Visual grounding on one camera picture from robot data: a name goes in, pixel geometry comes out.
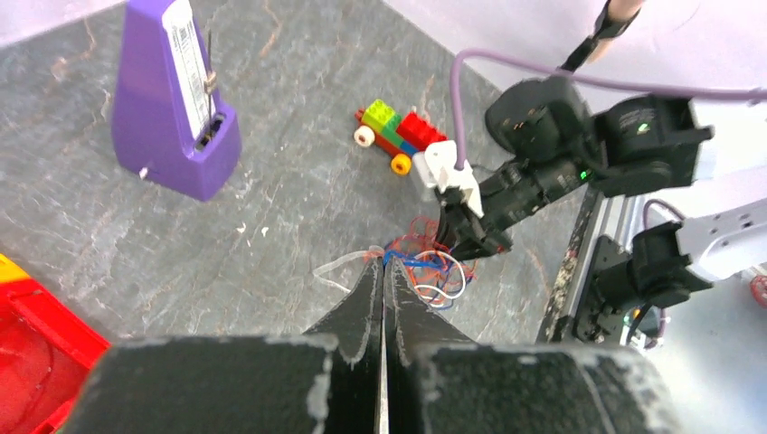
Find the lego wheel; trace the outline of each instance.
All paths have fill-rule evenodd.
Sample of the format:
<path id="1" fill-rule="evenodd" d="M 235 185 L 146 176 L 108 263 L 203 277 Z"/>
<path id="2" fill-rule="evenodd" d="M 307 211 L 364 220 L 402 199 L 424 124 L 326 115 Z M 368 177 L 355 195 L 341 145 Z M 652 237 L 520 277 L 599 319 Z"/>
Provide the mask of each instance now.
<path id="1" fill-rule="evenodd" d="M 361 147 L 370 147 L 375 141 L 375 133 L 365 125 L 355 131 L 355 142 Z"/>
<path id="2" fill-rule="evenodd" d="M 399 154 L 392 158 L 392 171 L 400 176 L 410 173 L 412 160 L 405 154 Z"/>

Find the white wire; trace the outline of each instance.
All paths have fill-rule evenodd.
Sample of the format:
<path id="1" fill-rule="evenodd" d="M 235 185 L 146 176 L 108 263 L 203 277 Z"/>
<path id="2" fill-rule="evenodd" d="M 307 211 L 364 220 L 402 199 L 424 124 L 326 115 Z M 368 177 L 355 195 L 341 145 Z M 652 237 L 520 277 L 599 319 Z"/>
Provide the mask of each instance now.
<path id="1" fill-rule="evenodd" d="M 466 290 L 466 286 L 467 286 L 466 272 L 463 270 L 463 266 L 460 264 L 460 262 L 458 262 L 457 259 L 453 258 L 449 253 L 446 253 L 446 252 L 440 251 L 440 250 L 426 250 L 426 251 L 421 252 L 418 255 L 416 255 L 415 258 L 416 259 L 421 259 L 421 258 L 423 258 L 426 255 L 431 255 L 432 253 L 440 255 L 443 258 L 445 258 L 445 259 L 449 260 L 450 262 L 452 262 L 453 264 L 455 264 L 455 266 L 458 268 L 458 271 L 460 272 L 460 280 L 461 280 L 461 282 L 460 282 L 460 284 L 461 284 L 460 285 L 460 290 L 457 293 L 455 293 L 455 294 L 448 294 L 447 292 L 445 292 L 442 289 L 439 289 L 439 288 L 437 288 L 437 287 L 435 287 L 433 285 L 415 285 L 413 287 L 415 289 L 428 289 L 428 290 L 434 291 L 437 294 L 440 294 L 441 296 L 445 297 L 446 300 L 455 300 L 458 297 L 462 296 L 463 292 Z M 447 301 L 442 302 L 442 303 L 431 303 L 429 301 L 428 297 L 422 296 L 421 294 L 418 294 L 418 295 L 421 298 L 425 299 L 427 302 L 429 302 L 429 304 L 431 306 L 433 306 L 433 307 L 443 307 L 447 303 Z"/>
<path id="2" fill-rule="evenodd" d="M 355 260 L 355 259 L 364 258 L 366 255 L 369 255 L 371 253 L 384 255 L 385 250 L 383 248 L 379 247 L 379 246 L 370 246 L 367 250 L 353 251 L 351 253 L 347 253 L 346 255 L 344 255 L 344 256 L 336 259 L 336 260 L 328 262 L 325 265 L 321 265 L 321 266 L 315 268 L 312 271 L 312 274 L 314 275 L 314 277 L 317 280 L 320 281 L 320 283 L 324 283 L 325 285 L 328 285 L 328 286 L 333 287 L 333 288 L 338 288 L 338 289 L 344 291 L 345 293 L 349 294 L 349 293 L 352 292 L 351 289 L 345 287 L 344 285 L 341 285 L 340 283 L 338 283 L 338 282 L 336 282 L 334 280 L 331 280 L 329 278 L 325 278 L 325 277 L 323 277 L 323 275 L 326 275 L 330 271 L 333 271 L 334 269 L 337 269 L 337 268 L 345 265 L 347 262 L 350 262 L 350 261 Z M 458 262 L 457 259 L 453 258 L 449 253 L 446 253 L 444 251 L 440 251 L 440 250 L 426 250 L 426 251 L 423 251 L 423 252 L 419 253 L 418 255 L 416 255 L 415 258 L 416 259 L 422 259 L 423 257 L 425 257 L 427 255 L 431 255 L 431 254 L 436 254 L 436 255 L 442 256 L 443 258 L 445 258 L 445 259 L 449 260 L 450 262 L 452 262 L 458 268 L 458 271 L 460 273 L 460 280 L 461 280 L 461 282 L 460 282 L 461 283 L 460 290 L 456 294 L 448 294 L 444 290 L 442 290 L 440 288 L 437 288 L 437 287 L 435 287 L 433 285 L 414 285 L 413 288 L 414 289 L 428 289 L 428 290 L 434 291 L 435 293 L 443 296 L 444 300 L 442 300 L 440 302 L 431 301 L 431 297 L 425 297 L 425 296 L 419 294 L 418 291 L 416 291 L 416 294 L 421 299 L 423 299 L 426 303 L 428 303 L 429 306 L 431 306 L 431 307 L 445 307 L 445 305 L 448 304 L 448 301 L 455 300 L 455 299 L 457 299 L 457 298 L 459 298 L 460 296 L 463 295 L 464 291 L 466 290 L 466 286 L 468 285 L 468 282 L 467 282 L 467 279 L 466 279 L 466 272 L 463 270 L 463 266 L 461 266 L 460 262 Z"/>
<path id="3" fill-rule="evenodd" d="M 324 274 L 329 273 L 330 271 L 333 271 L 334 269 L 337 269 L 338 267 L 341 267 L 342 265 L 346 264 L 347 262 L 351 262 L 355 259 L 364 258 L 366 255 L 369 255 L 370 253 L 380 253 L 381 255 L 384 254 L 384 248 L 379 246 L 370 246 L 367 250 L 358 250 L 353 251 L 351 253 L 347 253 L 346 255 L 328 262 L 325 265 L 320 265 L 319 267 L 315 268 L 312 271 L 312 274 L 314 275 L 314 278 L 319 280 L 321 283 L 324 283 L 330 287 L 341 289 L 342 291 L 349 294 L 352 292 L 351 289 L 341 285 L 338 282 L 335 282 L 334 280 L 330 280 L 329 278 L 323 278 L 322 276 Z"/>

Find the wooden stick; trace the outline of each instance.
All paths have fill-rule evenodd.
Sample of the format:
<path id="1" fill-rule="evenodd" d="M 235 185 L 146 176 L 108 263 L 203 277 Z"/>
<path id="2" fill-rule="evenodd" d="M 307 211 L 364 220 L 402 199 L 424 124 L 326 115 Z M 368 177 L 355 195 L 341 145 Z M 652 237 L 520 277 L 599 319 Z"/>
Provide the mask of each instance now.
<path id="1" fill-rule="evenodd" d="M 616 23 L 625 23 L 644 5 L 645 0 L 611 0 L 607 6 L 607 15 Z M 612 39 L 599 41 L 596 50 L 589 56 L 587 63 L 599 60 L 612 45 Z"/>

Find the white bracket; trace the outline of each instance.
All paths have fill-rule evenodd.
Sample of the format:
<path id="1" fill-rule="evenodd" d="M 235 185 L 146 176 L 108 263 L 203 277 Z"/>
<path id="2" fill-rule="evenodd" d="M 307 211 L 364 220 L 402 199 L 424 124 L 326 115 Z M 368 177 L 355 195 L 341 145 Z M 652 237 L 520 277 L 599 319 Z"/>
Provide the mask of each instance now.
<path id="1" fill-rule="evenodd" d="M 432 143 L 426 148 L 423 158 L 440 193 L 445 193 L 449 187 L 458 188 L 466 206 L 480 219 L 485 215 L 479 195 L 479 182 L 474 177 L 471 165 L 467 161 L 463 170 L 455 168 L 458 153 L 454 141 Z"/>
<path id="2" fill-rule="evenodd" d="M 716 282 L 767 261 L 767 198 L 715 215 L 685 219 L 677 231 L 687 267 Z"/>

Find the white wheel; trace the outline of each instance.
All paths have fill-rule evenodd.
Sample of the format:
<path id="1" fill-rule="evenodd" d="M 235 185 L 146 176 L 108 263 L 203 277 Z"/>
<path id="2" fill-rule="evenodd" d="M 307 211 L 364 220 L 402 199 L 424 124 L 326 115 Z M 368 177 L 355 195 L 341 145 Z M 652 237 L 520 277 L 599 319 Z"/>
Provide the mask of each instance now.
<path id="1" fill-rule="evenodd" d="M 361 147 L 370 147 L 375 141 L 375 133 L 365 125 L 362 125 L 355 131 L 355 142 Z"/>

